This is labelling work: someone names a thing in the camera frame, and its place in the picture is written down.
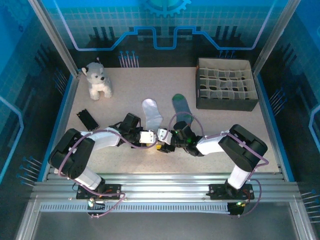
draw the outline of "white plush dog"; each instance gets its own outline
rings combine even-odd
[[[105,68],[98,57],[96,60],[96,62],[91,62],[86,67],[81,68],[88,80],[90,98],[99,100],[99,92],[104,92],[106,98],[111,98],[113,92],[110,79],[105,75]]]

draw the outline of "wire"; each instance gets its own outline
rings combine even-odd
[[[193,118],[197,121],[197,123],[199,124],[199,126],[200,126],[200,128],[201,128],[201,135],[202,135],[202,137],[205,137],[205,131],[204,131],[204,128],[203,128],[201,122],[199,121],[199,119],[196,118],[194,115],[192,115],[190,112],[180,111],[180,112],[177,112],[175,115],[173,115],[173,117],[170,119],[169,125],[168,125],[168,127],[167,127],[166,134],[164,135],[163,139],[166,139],[166,137],[168,136],[172,121],[175,119],[176,116],[178,116],[178,115],[180,115],[180,114],[187,114],[187,115],[190,115],[191,117],[193,117]]]
[[[72,190],[75,191],[75,192],[78,191],[78,190],[74,189],[74,187],[75,187],[76,184],[77,184],[77,183],[75,182],[75,183],[72,185]]]
[[[58,175],[60,177],[63,177],[61,171],[63,169],[63,167],[65,166],[68,158],[71,156],[71,154],[73,153],[73,151],[76,149],[76,147],[87,137],[93,135],[93,134],[97,134],[97,133],[112,133],[116,136],[118,136],[119,138],[121,138],[125,143],[129,144],[131,147],[135,148],[135,149],[149,149],[152,148],[154,145],[157,144],[158,142],[158,135],[155,133],[155,142],[149,146],[136,146],[131,144],[128,140],[126,140],[123,136],[121,136],[119,133],[117,133],[116,131],[110,130],[110,129],[100,129],[100,130],[95,130],[93,132],[89,132],[87,134],[85,134],[84,136],[82,136],[78,141],[76,141],[76,143],[71,147],[71,149],[69,150],[69,152],[66,154],[66,156],[64,157],[59,169],[58,169]],[[81,184],[80,182],[74,180],[76,183],[78,183],[80,186],[82,186],[85,190],[87,190],[89,193],[97,195],[97,196],[102,196],[102,197],[113,197],[113,196],[121,196],[120,200],[112,207],[110,208],[108,211],[99,214],[99,215],[94,215],[94,218],[99,218],[102,217],[108,213],[110,213],[113,209],[115,209],[126,197],[126,194],[124,192],[119,192],[119,193],[98,193],[95,192],[93,190],[91,190],[90,188],[88,188],[87,186]]]
[[[235,137],[234,135],[228,133],[228,132],[222,132],[222,133],[219,133],[219,134],[215,134],[215,135],[211,135],[211,136],[208,136],[206,137],[205,136],[205,132],[204,132],[204,128],[202,126],[202,124],[200,123],[200,121],[194,116],[192,115],[191,113],[187,112],[187,111],[181,111],[181,112],[177,112],[175,115],[173,115],[173,117],[170,119],[170,122],[168,124],[168,127],[167,127],[167,131],[166,131],[166,134],[165,136],[163,137],[163,139],[165,139],[167,137],[167,135],[169,134],[169,130],[170,130],[170,126],[172,124],[172,121],[174,120],[174,118],[180,114],[187,114],[187,115],[190,115],[192,116],[199,124],[200,128],[201,128],[201,134],[202,134],[202,137],[203,138],[206,138],[206,139],[211,139],[211,138],[216,138],[218,136],[229,136],[231,137],[232,139],[234,139],[236,142],[238,142],[241,146],[243,146],[246,150],[248,150],[250,153],[252,153],[253,155],[255,155],[257,158],[261,159],[264,161],[264,163],[261,163],[261,164],[258,164],[254,169],[253,171],[251,172],[251,174],[248,176],[248,178],[246,180],[249,180],[252,176],[252,174],[254,173],[255,169],[257,169],[258,167],[261,167],[261,166],[265,166],[265,165],[268,165],[269,164],[269,161],[266,160],[265,158],[263,158],[262,156],[260,156],[258,153],[256,153],[254,150],[252,150],[250,147],[248,147],[245,143],[243,143],[242,141],[240,141],[237,137]],[[66,154],[66,156],[64,157],[59,169],[58,169],[58,175],[63,177],[61,171],[63,169],[63,167],[65,166],[68,158],[71,156],[71,154],[73,153],[73,151],[76,149],[76,147],[82,142],[82,140],[84,140],[85,138],[93,135],[93,134],[97,134],[97,133],[112,133],[116,136],[118,136],[120,139],[122,139],[125,143],[129,144],[129,146],[135,148],[135,149],[149,149],[149,148],[152,148],[154,145],[157,144],[158,142],[158,135],[157,133],[155,132],[155,141],[153,144],[149,145],[149,146],[136,146],[136,145],[133,145],[132,143],[130,143],[128,140],[126,140],[123,136],[121,136],[118,132],[116,131],[113,131],[113,130],[110,130],[110,129],[100,129],[100,130],[95,130],[93,132],[89,132],[87,134],[85,134],[84,136],[82,136],[80,139],[78,139],[76,141],[76,143],[71,147],[71,149],[69,150],[69,152]],[[262,188],[261,188],[261,184],[258,180],[256,179],[252,179],[254,181],[257,181],[258,182],[258,185],[259,185],[259,188],[260,188],[260,194],[259,194],[259,198],[256,202],[256,204],[254,205],[254,207],[248,211],[247,213],[243,214],[242,216],[245,216],[249,213],[251,213],[258,205],[258,203],[260,202],[260,199],[261,199],[261,195],[262,195]],[[120,200],[112,207],[110,208],[108,211],[102,213],[102,214],[99,214],[99,215],[95,215],[93,217],[95,218],[99,218],[99,217],[102,217],[108,213],[110,213],[113,209],[115,209],[126,197],[126,194],[124,192],[119,192],[119,193],[98,193],[98,192],[95,192],[93,190],[91,190],[90,188],[86,187],[85,185],[82,185],[80,182],[74,180],[76,183],[78,183],[80,186],[82,186],[84,189],[86,189],[88,192],[94,194],[94,195],[97,195],[97,196],[102,196],[102,197],[113,197],[113,196],[121,196],[122,197],[120,198]]]
[[[244,216],[246,216],[246,215],[248,215],[248,214],[250,214],[250,213],[252,213],[253,212],[253,210],[255,210],[256,209],[256,207],[258,206],[258,204],[259,204],[259,202],[260,202],[260,200],[261,200],[261,195],[262,195],[262,187],[261,187],[261,183],[257,180],[257,179],[251,179],[251,180],[253,180],[253,181],[256,181],[257,183],[258,183],[258,185],[259,185],[259,197],[258,197],[258,199],[257,199],[257,201],[256,201],[256,203],[255,203],[255,205],[253,206],[253,208],[251,208],[249,211],[247,211],[245,214],[242,214],[242,215],[238,215],[238,218],[243,218]]]
[[[247,196],[248,204],[249,204],[250,203],[250,193],[248,193],[248,191],[246,189],[244,189],[242,192]]]

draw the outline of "white sock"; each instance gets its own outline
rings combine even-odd
[[[145,128],[147,130],[158,131],[163,117],[158,111],[158,106],[155,100],[147,98],[142,102],[142,108],[145,114]]]

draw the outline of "table surface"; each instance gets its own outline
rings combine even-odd
[[[252,112],[197,109],[194,67],[105,68],[105,71],[112,82],[113,96],[105,98],[101,93],[98,101],[91,100],[86,77],[82,74],[66,129],[87,131],[77,116],[83,109],[89,111],[101,129],[122,121],[127,113],[139,116],[141,125],[145,127],[142,101],[147,98],[157,102],[163,117],[160,127],[165,128],[175,114],[172,97],[179,93],[185,96],[192,114],[200,120],[206,135],[217,134],[230,129],[234,124],[240,124],[268,146],[264,157],[270,163],[260,167],[257,172],[279,171],[259,103]],[[197,135],[201,134],[195,120],[191,129]],[[166,154],[157,151],[156,147],[131,149],[122,144],[92,152],[87,166],[96,173],[106,174],[230,173],[234,165],[224,152],[193,157],[180,148]]]

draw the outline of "black bracket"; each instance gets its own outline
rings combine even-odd
[[[233,196],[228,194],[225,184],[210,184],[209,193],[206,195],[210,196],[210,200],[246,200],[249,196],[250,200],[255,199],[254,190],[251,184],[243,185]]]
[[[121,185],[120,184],[105,184],[103,186],[105,189],[105,194],[118,194],[121,192]],[[92,194],[85,190],[82,186],[78,186],[78,190],[76,193],[76,199],[86,199],[89,200],[90,198],[93,198],[95,200],[104,200],[104,199],[111,199],[111,200],[119,200],[120,195],[116,196],[98,196],[95,194]]]

